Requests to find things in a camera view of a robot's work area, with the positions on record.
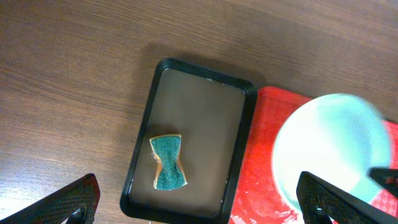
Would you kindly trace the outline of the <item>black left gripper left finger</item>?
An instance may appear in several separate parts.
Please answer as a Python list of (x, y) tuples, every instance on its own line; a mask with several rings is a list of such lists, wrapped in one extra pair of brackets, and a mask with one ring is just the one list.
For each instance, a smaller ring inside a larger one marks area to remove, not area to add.
[(86, 174), (60, 190), (1, 220), (1, 223), (92, 224), (100, 200), (94, 174)]

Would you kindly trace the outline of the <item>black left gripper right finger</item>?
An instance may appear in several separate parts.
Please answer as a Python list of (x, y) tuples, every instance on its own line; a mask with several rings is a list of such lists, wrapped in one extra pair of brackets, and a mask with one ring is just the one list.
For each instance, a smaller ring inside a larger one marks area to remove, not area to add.
[(307, 171), (300, 174), (296, 194), (305, 223), (397, 223), (396, 217)]

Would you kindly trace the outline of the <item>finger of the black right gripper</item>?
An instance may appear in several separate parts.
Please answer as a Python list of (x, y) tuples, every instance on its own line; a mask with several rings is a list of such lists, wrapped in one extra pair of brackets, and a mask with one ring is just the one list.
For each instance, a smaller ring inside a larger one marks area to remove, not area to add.
[(395, 198), (398, 197), (397, 169), (373, 167), (369, 170), (369, 176)]

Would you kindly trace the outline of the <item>light green plate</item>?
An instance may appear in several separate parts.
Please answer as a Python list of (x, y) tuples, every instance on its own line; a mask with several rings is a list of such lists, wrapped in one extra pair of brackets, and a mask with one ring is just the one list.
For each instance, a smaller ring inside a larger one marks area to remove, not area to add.
[(272, 175), (285, 203), (299, 211), (296, 188), (303, 171), (371, 202), (381, 187), (372, 167), (389, 167), (392, 140), (380, 112), (355, 95), (315, 98), (282, 125), (272, 150)]

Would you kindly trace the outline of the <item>green yellow sponge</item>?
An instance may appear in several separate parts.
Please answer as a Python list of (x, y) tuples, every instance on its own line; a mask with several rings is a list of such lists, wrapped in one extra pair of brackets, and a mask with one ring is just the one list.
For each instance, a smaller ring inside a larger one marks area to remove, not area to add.
[(154, 179), (156, 190), (175, 190), (187, 185), (180, 150), (182, 136), (180, 134), (164, 134), (149, 139), (153, 156), (157, 161)]

